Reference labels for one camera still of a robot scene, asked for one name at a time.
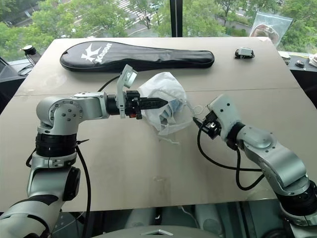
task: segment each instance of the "small black device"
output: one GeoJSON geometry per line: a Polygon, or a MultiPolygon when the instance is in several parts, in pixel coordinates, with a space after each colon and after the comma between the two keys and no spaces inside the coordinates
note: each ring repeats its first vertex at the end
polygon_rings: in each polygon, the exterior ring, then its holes
{"type": "Polygon", "coordinates": [[[295,65],[297,67],[299,67],[299,68],[304,68],[305,67],[305,63],[300,61],[300,60],[296,61],[295,65]]]}

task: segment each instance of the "tree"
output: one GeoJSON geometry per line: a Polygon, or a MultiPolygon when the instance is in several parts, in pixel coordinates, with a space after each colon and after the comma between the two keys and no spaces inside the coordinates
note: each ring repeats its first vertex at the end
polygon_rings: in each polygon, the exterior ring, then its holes
{"type": "Polygon", "coordinates": [[[286,0],[284,16],[293,23],[281,40],[283,50],[313,52],[317,46],[317,0],[286,0]]]}
{"type": "Polygon", "coordinates": [[[242,1],[242,8],[246,11],[246,16],[251,17],[253,22],[257,12],[277,13],[279,6],[276,0],[249,0],[242,1]]]}
{"type": "Polygon", "coordinates": [[[24,57],[21,48],[33,45],[43,52],[56,38],[87,36],[127,36],[127,13],[110,0],[58,0],[39,3],[28,27],[8,27],[0,22],[0,55],[7,60],[24,57]]]}
{"type": "MultiPolygon", "coordinates": [[[[215,19],[217,7],[213,2],[205,0],[184,0],[183,1],[183,36],[184,37],[208,37],[221,36],[225,32],[215,19]]],[[[159,36],[171,35],[169,3],[158,10],[162,15],[160,25],[154,27],[159,36]]]]}
{"type": "Polygon", "coordinates": [[[40,0],[1,0],[0,21],[11,21],[11,18],[14,18],[18,13],[32,8],[38,1],[40,0]]]}
{"type": "Polygon", "coordinates": [[[153,9],[150,8],[151,2],[149,0],[130,0],[129,8],[137,15],[140,23],[145,25],[147,29],[151,27],[151,13],[153,9]]]}
{"type": "Polygon", "coordinates": [[[237,8],[239,0],[216,0],[216,3],[218,3],[224,11],[223,26],[226,26],[229,11],[237,8]]]}
{"type": "Polygon", "coordinates": [[[85,37],[126,37],[130,18],[111,0],[73,0],[81,16],[79,30],[85,37]]]}
{"type": "Polygon", "coordinates": [[[31,28],[53,38],[72,37],[75,30],[75,16],[67,10],[67,4],[58,4],[58,0],[46,0],[39,3],[39,11],[32,15],[31,28]]]}

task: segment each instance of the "plastic bag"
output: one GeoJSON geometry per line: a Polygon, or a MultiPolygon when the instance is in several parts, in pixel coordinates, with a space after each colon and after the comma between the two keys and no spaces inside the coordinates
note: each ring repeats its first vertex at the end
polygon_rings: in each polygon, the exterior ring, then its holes
{"type": "Polygon", "coordinates": [[[257,12],[250,36],[269,37],[275,46],[278,46],[288,27],[292,23],[292,18],[273,15],[269,13],[257,12]]]}
{"type": "Polygon", "coordinates": [[[142,97],[158,97],[168,101],[159,109],[142,111],[142,115],[158,130],[158,135],[172,134],[192,122],[194,109],[182,85],[170,72],[156,74],[142,84],[138,91],[142,97]]]}

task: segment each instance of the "logo on racket cover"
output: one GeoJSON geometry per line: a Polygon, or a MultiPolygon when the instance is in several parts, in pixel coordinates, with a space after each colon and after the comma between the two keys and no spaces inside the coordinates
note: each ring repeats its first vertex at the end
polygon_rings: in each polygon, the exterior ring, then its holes
{"type": "Polygon", "coordinates": [[[111,46],[112,46],[111,43],[107,43],[106,47],[104,47],[103,51],[99,54],[99,51],[100,51],[101,47],[96,49],[95,51],[92,51],[91,50],[92,44],[90,44],[89,47],[87,49],[85,49],[87,54],[86,55],[82,54],[81,58],[85,59],[85,60],[89,60],[90,62],[93,62],[93,60],[95,60],[95,62],[101,63],[102,59],[107,54],[107,52],[111,48],[111,46]]]}

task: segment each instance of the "black cable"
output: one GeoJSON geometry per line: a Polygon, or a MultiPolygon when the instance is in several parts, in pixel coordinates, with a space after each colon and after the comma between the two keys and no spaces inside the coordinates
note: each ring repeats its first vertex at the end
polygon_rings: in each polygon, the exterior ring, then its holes
{"type": "Polygon", "coordinates": [[[26,162],[25,162],[25,165],[27,166],[27,167],[31,167],[31,164],[30,164],[30,162],[31,162],[31,160],[32,160],[32,155],[33,155],[33,153],[36,151],[36,148],[32,151],[32,153],[30,154],[30,156],[28,157],[28,159],[26,160],[26,162]]]}
{"type": "Polygon", "coordinates": [[[80,149],[78,146],[76,146],[76,151],[77,151],[78,157],[83,165],[85,177],[86,177],[86,183],[87,183],[87,208],[86,208],[84,228],[83,228],[83,232],[82,232],[82,238],[86,238],[88,220],[89,220],[89,215],[90,215],[90,205],[91,205],[91,186],[90,186],[90,178],[89,178],[89,174],[88,174],[88,169],[87,169],[84,157],[83,157],[82,153],[80,152],[80,149]]]}
{"type": "Polygon", "coordinates": [[[255,57],[253,51],[251,52],[250,56],[242,56],[238,52],[239,52],[239,50],[236,50],[236,52],[234,53],[236,59],[252,59],[255,57]]]}
{"type": "MultiPolygon", "coordinates": [[[[203,127],[206,125],[207,123],[204,122],[202,123],[202,125],[199,127],[199,130],[198,130],[198,135],[197,135],[197,146],[198,146],[198,149],[200,151],[200,153],[210,162],[212,162],[213,164],[219,166],[219,167],[222,167],[224,169],[229,169],[229,170],[237,170],[236,167],[232,167],[232,166],[227,166],[227,165],[223,165],[223,164],[220,164],[218,163],[217,161],[214,161],[213,159],[211,159],[208,155],[205,154],[205,152],[203,151],[202,147],[201,147],[201,144],[200,144],[200,138],[201,138],[201,134],[202,134],[202,129],[203,127]]],[[[246,168],[239,168],[240,171],[252,171],[252,172],[262,172],[262,170],[260,169],[246,169],[246,168]]]]}
{"type": "Polygon", "coordinates": [[[254,188],[256,185],[259,184],[259,182],[264,178],[264,174],[262,174],[260,177],[258,177],[257,180],[255,180],[255,182],[253,184],[251,184],[248,187],[243,187],[240,183],[240,164],[241,164],[241,154],[240,154],[240,150],[237,148],[237,169],[236,169],[236,183],[238,185],[238,187],[243,190],[243,191],[248,191],[252,188],[254,188]]]}
{"type": "Polygon", "coordinates": [[[28,68],[33,68],[34,66],[32,64],[28,64],[27,66],[23,67],[22,69],[20,69],[18,71],[18,75],[19,76],[26,76],[28,75],[32,70],[28,71],[27,73],[22,73],[24,70],[28,69],[28,68]]]}
{"type": "Polygon", "coordinates": [[[110,79],[109,81],[107,81],[107,83],[105,83],[105,84],[98,90],[98,92],[101,92],[104,88],[106,88],[106,86],[107,86],[108,84],[110,84],[112,81],[115,81],[115,80],[116,80],[117,78],[119,78],[119,77],[120,77],[120,75],[118,75],[118,76],[116,76],[116,77],[110,79]]]}

